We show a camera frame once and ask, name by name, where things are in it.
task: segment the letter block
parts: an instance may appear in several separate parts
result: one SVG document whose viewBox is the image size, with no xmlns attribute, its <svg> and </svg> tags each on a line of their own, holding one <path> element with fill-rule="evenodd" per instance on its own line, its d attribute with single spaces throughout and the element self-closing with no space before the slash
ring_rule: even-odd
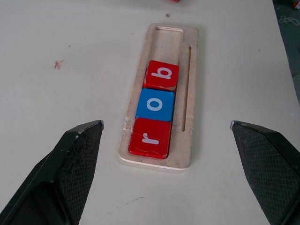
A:
<svg viewBox="0 0 300 225">
<path fill-rule="evenodd" d="M 129 144 L 131 154 L 154 158 L 167 158 L 171 135 L 171 123 L 136 119 Z"/>
<path fill-rule="evenodd" d="M 174 91 L 176 89 L 179 66 L 151 60 L 144 79 L 144 88 Z"/>
<path fill-rule="evenodd" d="M 135 117 L 170 122 L 173 116 L 173 104 L 173 92 L 144 88 Z"/>
</svg>

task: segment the white table surface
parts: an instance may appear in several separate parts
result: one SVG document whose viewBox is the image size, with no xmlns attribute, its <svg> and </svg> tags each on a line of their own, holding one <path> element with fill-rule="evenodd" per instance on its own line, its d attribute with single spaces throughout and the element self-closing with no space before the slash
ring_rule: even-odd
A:
<svg viewBox="0 0 300 225">
<path fill-rule="evenodd" d="M 192 164 L 179 174 L 117 156 L 151 23 L 200 34 Z M 229 127 L 259 124 L 300 150 L 300 109 L 271 0 L 3 0 L 0 30 L 0 210 L 66 130 L 100 119 L 81 225 L 269 224 Z"/>
</svg>

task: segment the red letter block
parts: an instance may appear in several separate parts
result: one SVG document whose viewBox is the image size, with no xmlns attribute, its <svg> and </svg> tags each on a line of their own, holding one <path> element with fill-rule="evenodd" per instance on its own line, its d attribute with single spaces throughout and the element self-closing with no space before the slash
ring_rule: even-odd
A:
<svg viewBox="0 0 300 225">
<path fill-rule="evenodd" d="M 138 118 L 129 144 L 131 154 L 154 158 L 167 158 L 171 123 Z"/>
<path fill-rule="evenodd" d="M 151 60 L 144 80 L 144 88 L 174 91 L 178 73 L 177 65 Z"/>
</svg>

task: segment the wooden board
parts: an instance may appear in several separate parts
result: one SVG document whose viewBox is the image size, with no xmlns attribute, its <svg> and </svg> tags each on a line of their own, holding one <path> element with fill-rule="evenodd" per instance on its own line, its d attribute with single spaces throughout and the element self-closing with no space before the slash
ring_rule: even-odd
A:
<svg viewBox="0 0 300 225">
<path fill-rule="evenodd" d="M 195 108 L 197 47 L 198 30 L 195 28 L 159 23 L 149 26 L 119 146 L 119 156 L 124 161 L 173 170 L 185 170 L 189 167 Z M 169 156 L 166 159 L 143 157 L 128 152 L 139 96 L 150 60 L 180 67 Z"/>
</svg>

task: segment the blue cube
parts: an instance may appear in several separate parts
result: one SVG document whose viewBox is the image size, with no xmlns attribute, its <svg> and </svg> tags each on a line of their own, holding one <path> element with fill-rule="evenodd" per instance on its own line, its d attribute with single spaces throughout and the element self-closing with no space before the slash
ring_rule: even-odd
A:
<svg viewBox="0 0 300 225">
<path fill-rule="evenodd" d="M 143 88 L 135 117 L 169 122 L 172 120 L 173 105 L 173 92 Z"/>
</svg>

